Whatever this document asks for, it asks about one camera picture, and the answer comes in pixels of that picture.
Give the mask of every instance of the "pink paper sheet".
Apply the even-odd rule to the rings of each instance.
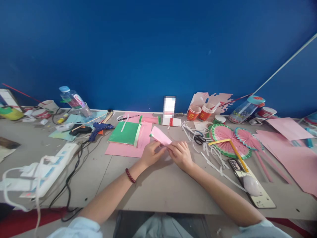
[[[152,113],[134,113],[134,112],[126,112],[125,115],[129,117],[135,115],[143,115],[144,117],[153,117]],[[140,117],[133,117],[128,119],[129,122],[139,123]],[[120,156],[128,156],[128,157],[136,157],[141,158],[144,147],[150,143],[150,134],[152,129],[152,123],[142,122],[142,126],[139,133],[138,145],[137,147],[133,147],[130,145],[124,145],[120,143],[109,143],[109,146],[105,152],[105,154],[109,155],[120,155]]]
[[[292,118],[276,118],[266,120],[288,140],[313,138],[313,135],[302,128]]]
[[[308,147],[294,146],[279,133],[260,130],[257,133],[302,190],[317,197],[317,155]]]
[[[154,140],[160,142],[164,146],[172,143],[172,141],[156,126],[153,127],[151,131],[151,136]]]

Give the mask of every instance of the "light blue sleeve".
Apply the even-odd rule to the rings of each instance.
[[[48,238],[102,238],[102,232],[97,222],[88,218],[77,217],[68,227],[62,227],[53,232]]]
[[[256,225],[240,227],[240,231],[239,235],[232,238],[292,238],[268,220],[261,221]]]

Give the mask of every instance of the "clear plastic container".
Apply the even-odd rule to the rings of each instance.
[[[61,90],[60,96],[67,102],[78,114],[87,119],[93,119],[93,114],[88,105],[82,100],[75,90],[70,90],[67,86],[59,88]]]
[[[265,99],[252,95],[247,101],[238,106],[228,117],[229,121],[235,124],[242,123],[247,119],[258,107],[264,106]]]

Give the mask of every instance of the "blue wall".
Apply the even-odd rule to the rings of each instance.
[[[185,112],[195,92],[254,92],[317,32],[316,13],[313,0],[1,1],[0,82],[55,101],[67,85],[93,109],[162,111],[176,95]],[[280,116],[317,109],[316,52],[257,93]]]

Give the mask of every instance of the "blue bottle cap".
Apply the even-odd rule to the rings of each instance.
[[[259,97],[259,96],[255,96],[255,95],[249,96],[247,100],[248,100],[248,102],[250,102],[254,105],[260,106],[260,107],[263,107],[264,103],[265,103],[264,98]]]
[[[67,86],[59,87],[59,90],[61,90],[63,93],[70,91],[69,87]]]

